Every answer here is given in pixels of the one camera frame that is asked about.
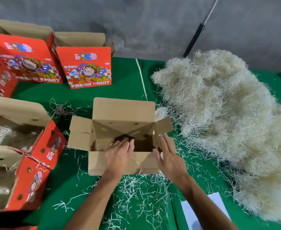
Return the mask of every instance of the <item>hand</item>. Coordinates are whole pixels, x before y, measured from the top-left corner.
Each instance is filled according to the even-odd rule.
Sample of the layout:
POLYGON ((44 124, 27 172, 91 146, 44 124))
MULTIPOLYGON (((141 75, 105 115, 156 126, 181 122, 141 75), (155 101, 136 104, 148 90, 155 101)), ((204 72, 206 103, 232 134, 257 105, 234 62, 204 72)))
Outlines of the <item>hand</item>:
POLYGON ((132 158, 133 150, 133 139, 130 143, 128 141, 117 141, 112 144, 109 149, 104 152, 106 160, 106 169, 104 174, 108 174, 120 180, 132 158))
POLYGON ((153 149, 154 156, 158 162, 159 169, 165 177, 177 185, 183 177, 188 175, 185 161, 176 154, 176 149, 172 148, 170 139, 166 133, 163 136, 160 135, 159 138, 162 144, 163 159, 157 149, 153 149))

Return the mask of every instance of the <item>white paper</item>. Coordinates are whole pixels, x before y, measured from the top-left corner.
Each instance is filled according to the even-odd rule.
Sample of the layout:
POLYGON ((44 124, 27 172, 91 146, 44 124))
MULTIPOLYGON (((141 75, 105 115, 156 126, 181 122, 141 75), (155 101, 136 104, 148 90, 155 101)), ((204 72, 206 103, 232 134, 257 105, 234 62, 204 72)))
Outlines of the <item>white paper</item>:
MULTIPOLYGON (((208 197, 222 210, 223 213, 230 219, 230 216, 224 206, 224 203, 218 192, 209 194, 208 197)), ((186 223, 189 230, 202 230, 202 227, 198 221, 197 216, 195 215, 193 209, 190 207, 187 201, 181 202, 181 206, 184 212, 186 223)))

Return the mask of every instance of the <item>left hand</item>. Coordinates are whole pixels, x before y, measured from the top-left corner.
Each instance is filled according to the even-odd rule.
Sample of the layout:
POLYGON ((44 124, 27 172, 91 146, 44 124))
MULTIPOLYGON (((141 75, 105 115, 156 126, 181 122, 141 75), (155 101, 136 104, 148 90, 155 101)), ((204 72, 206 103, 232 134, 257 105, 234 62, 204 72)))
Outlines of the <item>left hand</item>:
POLYGON ((132 158, 133 150, 133 139, 130 142, 117 141, 112 144, 109 149, 104 152, 104 158, 106 160, 104 174, 109 174, 120 180, 132 158))

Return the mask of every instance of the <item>right hand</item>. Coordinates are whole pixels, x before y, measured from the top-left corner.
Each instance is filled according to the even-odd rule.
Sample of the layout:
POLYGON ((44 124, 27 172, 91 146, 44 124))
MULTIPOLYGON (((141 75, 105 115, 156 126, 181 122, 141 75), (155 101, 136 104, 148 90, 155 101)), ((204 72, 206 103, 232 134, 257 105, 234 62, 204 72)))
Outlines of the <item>right hand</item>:
POLYGON ((171 146, 170 138, 166 133, 159 136, 162 144, 163 159, 157 149, 153 149, 154 156, 158 162, 159 169, 174 184, 180 183, 180 181, 188 175, 185 161, 178 154, 176 149, 171 146))

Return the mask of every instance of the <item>gray wall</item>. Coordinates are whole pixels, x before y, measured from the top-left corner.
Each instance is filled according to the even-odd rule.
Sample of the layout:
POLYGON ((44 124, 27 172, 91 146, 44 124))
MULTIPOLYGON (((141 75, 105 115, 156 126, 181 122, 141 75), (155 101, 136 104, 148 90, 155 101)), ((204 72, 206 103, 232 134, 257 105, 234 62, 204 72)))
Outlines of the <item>gray wall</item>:
MULTIPOLYGON (((183 55, 214 1, 0 0, 0 18, 104 32, 115 56, 168 60, 183 55)), ((281 0, 219 0, 196 49, 229 50, 252 68, 281 71, 281 0)))

